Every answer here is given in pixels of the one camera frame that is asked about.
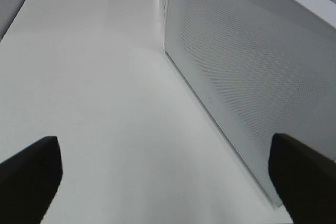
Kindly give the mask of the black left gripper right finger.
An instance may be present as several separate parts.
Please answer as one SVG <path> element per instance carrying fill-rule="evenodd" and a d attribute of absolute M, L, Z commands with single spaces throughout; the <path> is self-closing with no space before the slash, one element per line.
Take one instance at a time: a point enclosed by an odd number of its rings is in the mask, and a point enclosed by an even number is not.
<path fill-rule="evenodd" d="M 290 135 L 272 137 L 268 174 L 294 223 L 335 223 L 335 162 Z"/>

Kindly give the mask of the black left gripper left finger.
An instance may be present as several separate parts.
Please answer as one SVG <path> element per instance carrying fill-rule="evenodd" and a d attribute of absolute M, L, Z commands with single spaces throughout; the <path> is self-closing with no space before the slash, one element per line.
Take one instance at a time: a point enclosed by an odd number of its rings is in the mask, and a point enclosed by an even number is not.
<path fill-rule="evenodd" d="M 1 163 L 1 223 L 41 223 L 63 176 L 59 142 L 46 136 Z"/>

